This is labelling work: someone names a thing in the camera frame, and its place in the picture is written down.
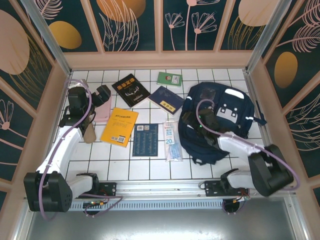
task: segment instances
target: flower illustration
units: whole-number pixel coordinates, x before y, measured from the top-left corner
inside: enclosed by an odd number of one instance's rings
[[[185,21],[183,21],[183,18],[180,13],[173,13],[172,15],[170,13],[167,13],[165,16],[165,20],[170,28],[170,34],[171,34],[171,42],[173,50],[175,51],[175,44],[174,44],[174,38],[172,36],[172,29],[183,27],[185,25]]]
[[[217,30],[217,25],[214,24],[216,19],[214,13],[203,13],[199,18],[199,12],[193,13],[192,25],[194,28],[195,39],[194,39],[194,50],[197,50],[197,36],[202,33],[209,33]]]
[[[188,25],[189,25],[190,8],[197,5],[211,5],[219,2],[220,0],[186,0],[186,3],[188,4],[188,11],[186,14],[186,24],[185,24],[185,38],[184,38],[184,41],[185,41],[184,45],[185,45],[186,51],[188,51]]]
[[[3,99],[0,100],[0,130],[9,130],[9,131],[13,132],[14,134],[26,139],[27,138],[26,136],[23,136],[22,134],[14,131],[10,128],[10,121],[11,121],[11,118],[14,113],[14,107],[15,107],[15,105],[10,101],[8,101],[5,104],[5,101]],[[1,138],[0,138],[0,142],[7,144],[13,148],[19,149],[19,150],[23,149],[23,147],[15,145],[15,144],[8,142],[8,141],[1,139]]]
[[[211,0],[211,1],[205,1],[205,0],[186,0],[186,3],[193,7],[196,5],[210,5],[210,4],[216,4],[220,2],[220,0]]]

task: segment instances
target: white tile floor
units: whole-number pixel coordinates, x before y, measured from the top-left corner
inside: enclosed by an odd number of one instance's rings
[[[182,87],[170,87],[174,93],[186,98],[189,89],[204,81],[232,86],[248,92],[244,75],[241,69],[156,69],[156,70],[106,70],[106,71],[75,71],[73,79],[86,79],[90,90],[95,90],[101,84],[111,89],[112,104],[118,108],[130,109],[122,98],[117,95],[111,85],[128,74],[135,77],[153,93],[159,86],[157,77],[159,72],[182,74]],[[101,142],[100,136],[106,122],[95,123],[96,141],[86,144],[78,143],[75,153],[71,157],[67,171],[67,180],[77,173],[94,172],[102,181],[121,180],[174,180],[174,179],[208,179],[219,178],[221,174],[232,168],[248,169],[248,160],[230,155],[218,161],[215,165],[195,165],[190,160],[189,154],[183,149],[183,162],[165,162],[163,122],[168,119],[179,119],[180,112],[171,117],[156,105],[145,101],[136,106],[132,111],[138,112],[139,123],[158,123],[158,156],[157,157],[132,157],[133,133],[126,148]],[[261,133],[256,122],[249,131],[249,141],[262,144]]]

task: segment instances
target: purple cable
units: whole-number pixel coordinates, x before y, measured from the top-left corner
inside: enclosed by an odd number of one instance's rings
[[[200,105],[203,103],[203,102],[210,102],[212,104],[212,108],[215,106],[215,103],[214,101],[210,100],[210,99],[202,99],[198,105],[196,106],[196,119],[198,120],[198,122],[201,124],[201,126],[206,129],[207,131],[209,131],[210,133],[213,133],[213,134],[216,134],[216,135],[219,135],[219,136],[222,136],[222,137],[226,137],[226,138],[231,138],[231,139],[236,139],[246,145],[249,145],[250,147],[253,147],[253,148],[256,148],[256,149],[259,149],[260,151],[266,153],[267,155],[273,157],[275,160],[277,160],[279,163],[281,163],[283,166],[285,166],[291,173],[292,175],[294,176],[295,180],[296,180],[296,186],[295,187],[292,187],[292,188],[284,188],[285,190],[288,190],[288,191],[293,191],[293,190],[296,190],[300,187],[300,179],[297,175],[297,173],[286,163],[284,162],[280,157],[274,155],[272,152],[269,152],[268,150],[265,150],[264,148],[258,146],[257,144],[253,144],[249,141],[246,141],[244,140],[243,138],[237,136],[237,135],[229,135],[229,134],[225,134],[225,133],[221,133],[221,132],[218,132],[218,131],[213,131],[211,130],[210,128],[208,128],[207,126],[205,126],[202,121],[200,120],[200,117],[199,117],[199,107]]]
[[[54,149],[53,149],[53,151],[52,151],[52,154],[51,154],[51,156],[50,156],[50,158],[49,158],[49,161],[48,161],[48,163],[47,163],[47,165],[46,165],[46,167],[45,167],[45,170],[44,170],[44,172],[43,172],[43,174],[42,174],[42,177],[41,177],[41,180],[40,180],[40,185],[39,185],[38,198],[39,198],[39,207],[40,207],[41,215],[42,215],[42,217],[43,217],[45,220],[47,220],[47,221],[53,220],[53,219],[56,217],[57,213],[55,213],[52,218],[48,218],[47,215],[45,214],[44,203],[43,203],[43,199],[42,199],[42,190],[43,190],[43,186],[44,186],[45,177],[46,177],[46,175],[47,175],[47,172],[48,172],[48,170],[49,170],[49,168],[50,168],[50,165],[51,165],[51,163],[52,163],[52,161],[53,161],[53,159],[54,159],[54,156],[55,156],[55,154],[56,154],[56,152],[57,152],[60,144],[63,142],[63,139],[65,139],[65,137],[68,135],[68,133],[70,133],[72,129],[74,129],[76,126],[78,126],[78,124],[80,124],[80,123],[87,117],[87,115],[88,115],[89,112],[90,112],[91,104],[92,104],[92,97],[91,97],[91,92],[90,92],[90,90],[89,90],[89,87],[87,87],[82,81],[80,81],[80,80],[78,80],[78,79],[68,79],[68,80],[66,80],[66,81],[64,82],[64,87],[67,88],[67,83],[70,83],[70,82],[72,82],[72,81],[73,81],[73,82],[80,83],[80,84],[85,88],[86,92],[87,92],[88,95],[89,95],[89,107],[87,108],[87,110],[86,110],[86,112],[84,113],[83,117],[82,117],[79,121],[77,121],[72,127],[70,127],[70,128],[62,135],[62,137],[59,139],[57,145],[54,147]]]
[[[114,204],[112,204],[110,207],[108,207],[106,210],[100,211],[96,215],[92,215],[91,216],[92,218],[106,214],[107,212],[109,212],[110,209],[112,209],[115,205],[120,203],[122,201],[122,199],[124,198],[123,196],[101,196],[101,195],[94,195],[94,194],[87,194],[87,193],[81,194],[79,197],[93,197],[93,198],[100,198],[100,199],[119,199]],[[90,205],[86,206],[86,208],[84,209],[84,213],[87,217],[89,216],[89,214],[87,213],[87,209],[89,207],[90,207]]]

